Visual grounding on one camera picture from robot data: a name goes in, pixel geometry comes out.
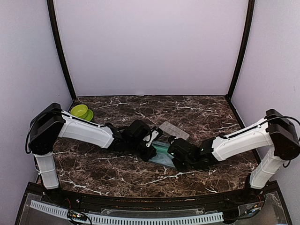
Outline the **dark grey glasses case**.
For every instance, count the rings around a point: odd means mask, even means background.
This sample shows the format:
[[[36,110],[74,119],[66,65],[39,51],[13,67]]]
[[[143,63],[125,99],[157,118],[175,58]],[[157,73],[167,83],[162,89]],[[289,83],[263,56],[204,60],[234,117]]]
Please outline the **dark grey glasses case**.
[[[170,144],[153,141],[152,146],[156,149],[156,156],[152,157],[149,162],[161,165],[167,168],[176,169],[175,165],[172,162],[173,156],[167,152],[170,147]]]

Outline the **light grey glasses case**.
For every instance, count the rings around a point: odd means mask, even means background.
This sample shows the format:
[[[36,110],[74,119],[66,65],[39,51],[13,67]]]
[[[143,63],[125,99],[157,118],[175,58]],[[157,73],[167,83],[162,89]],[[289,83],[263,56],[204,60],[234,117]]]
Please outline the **light grey glasses case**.
[[[170,122],[163,122],[159,128],[163,131],[163,134],[166,136],[175,136],[177,138],[182,138],[184,140],[188,140],[190,135],[183,131],[182,129],[178,128],[177,126],[171,124]]]

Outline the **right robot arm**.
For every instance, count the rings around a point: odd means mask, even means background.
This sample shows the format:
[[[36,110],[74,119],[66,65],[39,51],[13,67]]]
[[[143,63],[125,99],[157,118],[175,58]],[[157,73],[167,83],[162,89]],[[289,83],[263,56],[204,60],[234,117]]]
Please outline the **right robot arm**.
[[[248,186],[239,194],[243,203],[250,203],[256,198],[257,189],[264,188],[283,163],[300,154],[300,139],[293,121],[294,118],[269,109],[258,122],[232,134],[207,139],[199,147],[171,136],[167,152],[173,157],[175,168],[182,172],[189,168],[204,170],[235,155],[268,146],[267,154],[250,174]]]

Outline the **blue cleaning cloth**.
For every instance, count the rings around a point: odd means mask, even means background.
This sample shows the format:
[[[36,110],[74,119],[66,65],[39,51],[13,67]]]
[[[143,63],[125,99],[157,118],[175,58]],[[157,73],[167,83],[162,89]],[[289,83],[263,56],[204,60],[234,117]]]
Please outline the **blue cleaning cloth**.
[[[172,159],[174,158],[167,152],[167,148],[156,148],[157,155],[149,160],[151,163],[155,163],[161,166],[175,168]]]

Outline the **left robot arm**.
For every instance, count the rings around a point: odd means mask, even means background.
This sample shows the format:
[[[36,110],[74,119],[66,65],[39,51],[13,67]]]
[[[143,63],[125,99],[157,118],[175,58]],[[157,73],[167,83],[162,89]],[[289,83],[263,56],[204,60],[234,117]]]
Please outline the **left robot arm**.
[[[25,151],[33,154],[48,197],[55,204],[63,204],[66,193],[59,189],[53,158],[57,138],[75,139],[112,151],[132,152],[147,162],[156,156],[152,142],[161,135],[161,129],[149,127],[142,120],[120,128],[111,123],[100,125],[71,115],[62,110],[60,104],[52,103],[30,122]]]

